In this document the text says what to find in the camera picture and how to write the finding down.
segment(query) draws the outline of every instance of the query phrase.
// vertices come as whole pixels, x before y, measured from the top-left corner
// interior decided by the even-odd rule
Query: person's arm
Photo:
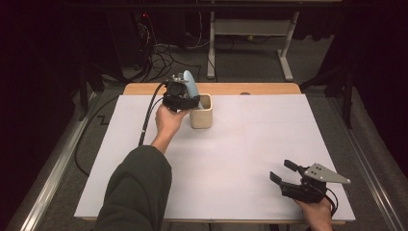
[[[156,139],[130,152],[117,167],[94,231],[160,230],[171,186],[171,166],[164,154],[187,112],[174,114],[159,107]]]
[[[332,231],[331,204],[324,198],[320,203],[308,204],[295,200],[312,231]]]

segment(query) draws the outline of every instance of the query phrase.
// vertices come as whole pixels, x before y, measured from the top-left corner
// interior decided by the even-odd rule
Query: cables
[[[128,80],[128,82],[133,83],[133,82],[135,82],[135,80],[137,80],[137,79],[139,79],[141,77],[146,77],[149,74],[149,72],[151,71],[151,69],[152,69],[152,63],[149,60],[148,62],[146,62],[146,65],[143,67],[143,69],[139,73],[133,75],[132,77],[126,78],[126,79]],[[127,84],[127,83],[123,83],[123,81],[108,79],[107,77],[105,77],[103,75],[102,75],[102,80],[104,82],[106,82],[106,83],[109,83],[109,84],[121,84],[121,83],[122,84]]]
[[[210,65],[213,67],[214,70],[214,77],[216,78],[216,83],[218,83],[218,77],[217,77],[217,70],[216,67],[214,66],[213,62],[211,62],[210,58],[207,58],[207,61],[210,63]]]
[[[330,202],[330,204],[332,205],[331,216],[333,217],[334,214],[337,212],[337,209],[339,208],[339,199],[337,198],[337,196],[334,194],[333,191],[331,191],[330,189],[327,189],[327,190],[329,190],[334,195],[334,197],[336,199],[336,205],[335,205],[333,200],[328,195],[324,196]]]
[[[200,22],[200,36],[198,38],[198,42],[195,46],[193,47],[187,47],[188,49],[194,49],[194,48],[198,48],[198,47],[202,47],[200,45],[201,42],[201,38],[202,38],[202,33],[203,33],[203,23],[202,23],[202,15],[201,12],[198,12],[198,17],[199,17],[199,22]]]
[[[76,144],[75,151],[74,151],[75,165],[76,165],[76,167],[77,167],[82,173],[84,173],[84,175],[86,175],[86,176],[89,176],[89,173],[87,173],[87,172],[80,166],[80,164],[79,164],[79,162],[78,162],[78,147],[79,147],[79,145],[81,144],[82,138],[83,138],[84,134],[86,133],[86,131],[87,131],[89,125],[92,123],[92,121],[93,121],[93,119],[96,117],[96,115],[98,115],[98,113],[99,113],[103,108],[105,108],[108,104],[110,104],[110,103],[113,102],[114,100],[118,99],[118,97],[119,97],[119,95],[118,95],[118,96],[115,96],[114,98],[112,98],[112,99],[110,99],[110,100],[108,100],[105,104],[103,104],[103,105],[98,109],[98,111],[96,111],[95,114],[93,114],[93,116],[89,119],[87,125],[85,126],[84,130],[82,131],[81,136],[80,136],[79,139],[78,139],[78,142],[77,142],[77,144]]]
[[[156,90],[155,90],[154,93],[153,93],[152,99],[150,100],[149,107],[147,108],[146,117],[144,118],[143,127],[141,128],[141,134],[140,134],[140,139],[139,139],[139,145],[138,145],[138,146],[143,145],[144,136],[145,136],[145,134],[146,134],[147,125],[148,125],[148,123],[149,123],[149,118],[150,118],[150,115],[151,115],[151,111],[152,111],[152,109],[153,109],[152,105],[153,105],[154,98],[156,97],[157,92],[159,91],[159,89],[160,89],[163,85],[165,85],[165,84],[166,84],[166,82],[160,83],[160,85],[156,88]]]
[[[181,64],[181,65],[185,65],[185,66],[192,66],[192,67],[198,67],[198,70],[197,70],[197,79],[199,80],[199,75],[200,75],[200,71],[201,71],[201,65],[199,65],[199,64],[185,64],[185,63],[182,63],[182,62],[180,62],[180,61],[177,61],[173,56],[172,56],[172,54],[171,54],[171,50],[170,50],[170,47],[171,47],[172,45],[170,45],[170,44],[157,44],[157,45],[155,45],[155,49],[157,49],[157,51],[156,51],[156,57],[159,57],[160,59],[157,59],[157,60],[155,60],[155,61],[153,61],[152,62],[152,64],[156,64],[156,63],[158,63],[158,62],[162,62],[163,63],[163,66],[160,66],[160,67],[158,67],[158,66],[153,66],[153,69],[155,70],[155,71],[157,71],[158,72],[158,74],[156,74],[156,76],[154,76],[154,77],[151,77],[151,78],[149,78],[149,79],[144,79],[143,81],[145,81],[145,82],[152,82],[152,81],[154,81],[154,80],[157,80],[157,79],[159,79],[159,78],[162,78],[162,77],[166,77],[166,78],[170,78],[169,76],[166,76],[169,72],[170,72],[170,70],[173,68],[173,64],[174,63],[176,63],[176,64]],[[158,51],[158,49],[159,48],[164,48],[164,50],[163,51]]]

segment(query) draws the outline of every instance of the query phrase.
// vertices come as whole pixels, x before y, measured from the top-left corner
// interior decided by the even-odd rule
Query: green sleeve
[[[139,146],[111,176],[93,230],[160,230],[170,186],[165,155],[153,146]]]

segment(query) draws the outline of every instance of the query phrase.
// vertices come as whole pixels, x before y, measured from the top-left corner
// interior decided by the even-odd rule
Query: black wire
[[[166,76],[166,75],[170,72],[170,70],[171,70],[172,62],[169,61],[169,60],[166,60],[166,59],[162,56],[162,54],[156,54],[156,55],[161,57],[161,60],[162,60],[162,62],[163,62],[163,64],[164,64],[164,66],[163,66],[163,67],[160,67],[160,71],[158,71],[157,69],[155,69],[155,70],[158,71],[159,73],[158,73],[155,77],[152,77],[152,78],[148,79],[146,82],[151,82],[151,81],[153,81],[153,80],[162,78],[162,77]],[[169,69],[166,71],[166,73],[162,74],[162,72],[163,72],[166,68],[168,68],[168,67],[169,67]]]
[[[151,58],[151,54],[150,54],[150,57],[148,58],[148,60],[149,60],[149,62],[151,63],[151,69],[153,69],[153,62],[151,61],[151,59],[152,59],[152,58]],[[144,81],[147,79],[148,76],[149,76],[149,74],[144,75],[143,78],[140,80],[140,82],[141,82],[141,83],[144,83]]]
[[[211,62],[210,58],[207,58],[208,62],[210,62],[210,65],[213,67],[214,69],[214,77],[216,78],[216,83],[218,83],[218,77],[217,77],[217,71],[216,71],[216,67],[213,65],[213,63]]]
[[[165,82],[160,83],[160,85],[156,88],[156,90],[153,93],[152,99],[150,100],[150,104],[149,107],[147,108],[147,113],[146,113],[146,117],[144,118],[144,124],[143,127],[141,128],[141,134],[140,134],[140,139],[139,139],[139,146],[143,145],[143,141],[144,141],[144,136],[146,134],[146,129],[147,129],[147,125],[149,123],[149,118],[150,118],[150,114],[151,114],[151,110],[152,110],[152,105],[153,105],[153,101],[154,98],[156,97],[157,92],[159,91],[159,89],[165,84]]]
[[[87,123],[87,125],[85,126],[84,130],[82,131],[82,134],[81,134],[81,136],[79,137],[78,142],[77,142],[77,144],[76,144],[76,146],[75,146],[75,151],[74,151],[75,165],[76,165],[76,167],[77,167],[80,171],[82,171],[82,173],[84,173],[86,176],[89,176],[89,173],[87,173],[87,172],[79,165],[79,162],[78,162],[78,147],[79,147],[79,145],[81,144],[81,140],[82,140],[82,138],[83,138],[85,132],[87,131],[87,129],[88,129],[90,123],[93,121],[93,119],[96,117],[96,115],[97,115],[103,108],[105,108],[109,103],[111,103],[112,101],[114,101],[114,100],[117,99],[118,97],[119,97],[119,95],[118,95],[118,96],[115,96],[114,98],[112,98],[112,99],[110,99],[110,100],[108,100],[105,104],[103,104],[103,105],[96,111],[95,114],[93,114],[93,116],[88,120],[88,123]]]
[[[336,198],[336,205],[335,205],[333,200],[329,196],[327,196],[327,195],[324,196],[332,204],[333,208],[332,208],[332,211],[331,211],[331,216],[333,217],[333,215],[337,212],[337,209],[339,208],[339,199],[337,198],[337,196],[334,194],[333,191],[331,191],[330,189],[327,189],[327,190],[329,190],[334,195],[334,197]]]
[[[177,61],[177,60],[174,59],[174,57],[171,55],[171,51],[170,51],[169,48],[168,48],[168,55],[169,55],[169,57],[170,57],[175,63],[181,64],[181,65],[185,65],[185,66],[198,67],[197,80],[199,80],[199,78],[200,78],[200,71],[201,71],[201,67],[202,67],[201,65],[199,65],[199,64],[184,64],[184,63],[181,63],[181,62]]]
[[[153,104],[153,107],[150,109],[149,117],[150,117],[150,115],[152,114],[153,109],[156,107],[156,104],[159,103],[162,99],[163,99],[163,98],[158,99],[158,100]]]
[[[150,70],[152,69],[152,63],[150,62],[150,60],[147,60],[146,65],[144,66],[143,70],[141,71],[141,73],[134,75],[133,77],[130,77],[130,80],[136,80],[139,79],[143,76],[146,76],[150,73]]]
[[[159,48],[159,47],[163,47],[163,48],[165,49],[165,50],[163,50],[163,51],[159,51],[159,53],[165,54],[165,53],[168,51],[168,49],[170,49],[170,44],[169,44],[169,43],[167,43],[166,45],[164,45],[164,44],[157,44],[157,45],[156,45],[156,49]]]

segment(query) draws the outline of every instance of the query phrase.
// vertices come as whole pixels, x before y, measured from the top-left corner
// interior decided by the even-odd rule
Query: white tabletop
[[[305,95],[212,97],[213,126],[192,129],[187,115],[167,150],[173,182],[165,219],[302,220],[299,207],[281,195],[269,172],[299,184],[300,175],[284,167],[284,160],[304,167],[320,163],[335,170]],[[75,217],[97,217],[110,176],[138,144],[150,99],[150,95],[120,96]],[[152,115],[144,143],[151,143],[155,133]],[[328,188],[340,201],[333,220],[355,220],[343,186],[329,183]]]

